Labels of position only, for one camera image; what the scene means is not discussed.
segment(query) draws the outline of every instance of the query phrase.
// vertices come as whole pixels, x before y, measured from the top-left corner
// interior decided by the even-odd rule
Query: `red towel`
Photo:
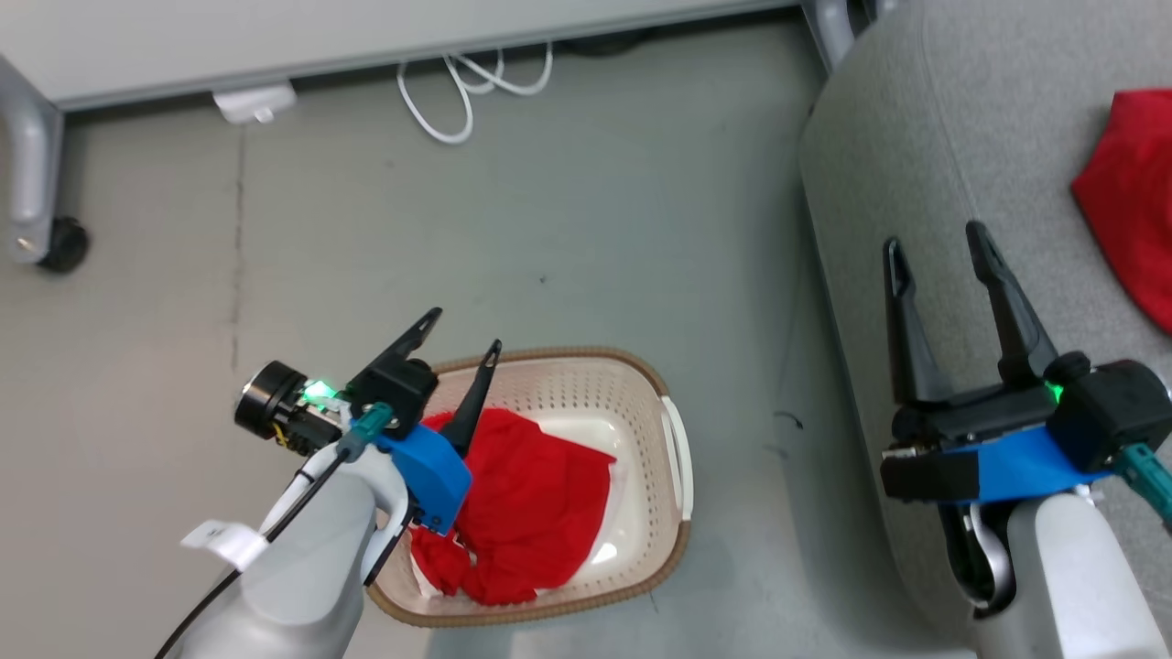
[[[1172,333],[1172,90],[1117,93],[1071,190],[1119,283]]]
[[[423,423],[441,428],[450,419]],[[411,530],[411,556],[428,580],[444,595],[464,589],[481,604],[527,602],[534,589],[570,580],[602,524],[614,458],[546,435],[507,409],[485,409],[464,462],[472,489],[455,531]]]

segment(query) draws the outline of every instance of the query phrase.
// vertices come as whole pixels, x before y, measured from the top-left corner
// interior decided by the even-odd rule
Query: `white charger cable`
[[[475,84],[466,82],[459,75],[457,62],[481,76],[484,82]],[[411,95],[407,91],[407,81],[404,80],[407,62],[398,63],[398,70],[395,74],[395,80],[398,82],[398,91],[403,95],[407,109],[411,111],[415,121],[420,122],[420,125],[428,133],[428,135],[435,137],[444,144],[463,144],[472,135],[472,101],[469,97],[469,94],[483,95],[497,88],[504,89],[505,91],[510,91],[518,96],[532,96],[539,93],[545,89],[546,83],[550,82],[550,74],[553,72],[553,43],[545,43],[545,66],[541,69],[541,75],[532,84],[517,84],[504,79],[505,56],[500,48],[497,48],[497,66],[493,67],[492,72],[489,72],[481,64],[473,62],[463,53],[451,53],[449,55],[444,55],[443,63],[448,67],[448,73],[451,74],[451,80],[456,83],[456,90],[459,91],[459,100],[464,103],[464,128],[462,128],[458,133],[441,133],[428,123],[425,118],[423,118],[420,109],[415,107],[415,101],[411,100]]]

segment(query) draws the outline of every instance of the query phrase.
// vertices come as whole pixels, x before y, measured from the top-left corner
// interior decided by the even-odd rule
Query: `black cable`
[[[398,531],[397,536],[390,538],[390,542],[387,543],[386,548],[383,548],[382,553],[379,555],[379,558],[374,562],[374,565],[370,568],[370,573],[367,575],[366,579],[362,580],[362,585],[369,586],[370,584],[374,583],[375,577],[379,576],[379,572],[382,571],[382,566],[387,563],[387,559],[390,558],[390,552],[395,551],[395,548],[398,546],[398,541],[403,538],[404,534],[410,532],[408,531],[407,525],[410,524],[411,518],[415,517],[414,512],[415,509],[416,509],[415,501],[413,498],[410,504],[407,507],[407,512],[403,515],[403,518],[398,522],[398,525],[402,530]]]
[[[342,449],[338,451],[338,457],[335,457],[334,461],[329,463],[329,467],[327,467],[326,470],[322,471],[321,476],[319,476],[318,480],[314,481],[312,485],[309,485],[309,489],[306,490],[305,494],[298,497],[297,502],[293,503],[293,507],[289,508],[287,511],[285,511],[285,515],[281,515],[281,518],[278,519],[275,524],[273,524],[273,528],[270,529],[267,534],[265,534],[266,541],[271,543],[275,541],[278,536],[281,535],[281,531],[284,531],[289,525],[289,523],[293,522],[293,518],[297,517],[301,512],[301,510],[305,509],[306,504],[309,503],[309,500],[312,500],[314,495],[318,494],[318,490],[320,490],[321,487],[326,484],[326,481],[328,481],[329,477],[334,475],[334,471],[338,471],[338,468],[342,466],[342,462],[346,462],[346,457],[349,455],[349,453],[350,453],[349,449]],[[216,584],[216,587],[213,587],[207,595],[204,596],[203,599],[199,600],[199,604],[197,604],[196,607],[192,609],[190,613],[188,613],[188,617],[184,618],[182,623],[179,623],[179,626],[175,627],[175,631],[171,632],[171,636],[166,638],[166,643],[164,643],[163,647],[159,648],[157,654],[155,654],[155,659],[164,659],[166,654],[171,652],[171,648],[175,647],[175,644],[178,643],[180,638],[183,638],[183,633],[188,631],[188,627],[191,626],[191,623],[195,623],[196,618],[198,618],[199,614],[203,613],[204,610],[207,609],[207,606],[212,602],[214,602],[216,598],[220,596],[220,593],[227,590],[227,586],[232,585],[232,583],[236,582],[239,577],[240,577],[240,571],[232,570],[232,572],[230,572],[229,576],[224,577],[224,579],[220,583]]]

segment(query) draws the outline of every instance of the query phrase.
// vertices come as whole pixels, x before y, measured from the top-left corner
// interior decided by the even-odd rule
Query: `beige plastic basket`
[[[455,409],[478,364],[479,358],[437,366],[440,387],[427,413]],[[675,570],[688,544],[691,456],[680,414],[649,366],[607,348],[505,353],[486,407],[512,409],[552,435],[616,458],[624,484],[604,523],[605,537],[566,585],[524,604],[484,606],[463,593],[423,595],[406,534],[368,589],[383,611],[420,627],[520,623],[647,593]]]

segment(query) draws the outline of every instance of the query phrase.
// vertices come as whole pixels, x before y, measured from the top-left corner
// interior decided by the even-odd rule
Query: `robotic arm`
[[[442,311],[411,330],[341,392],[279,361],[241,393],[236,422],[309,458],[260,532],[207,522],[185,541],[236,565],[176,629],[156,659],[341,658],[372,584],[407,525],[447,535],[464,503],[464,466],[500,356],[493,341],[452,420],[420,424],[438,385],[410,354]],[[376,510],[387,515],[381,529]]]
[[[1089,483],[1122,476],[1172,521],[1153,451],[1172,432],[1163,381],[1134,361],[1058,356],[984,225],[966,227],[989,291],[1002,382],[955,393],[936,366],[899,240],[884,246],[892,389],[880,477],[935,504],[983,659],[1158,658],[1168,651]]]

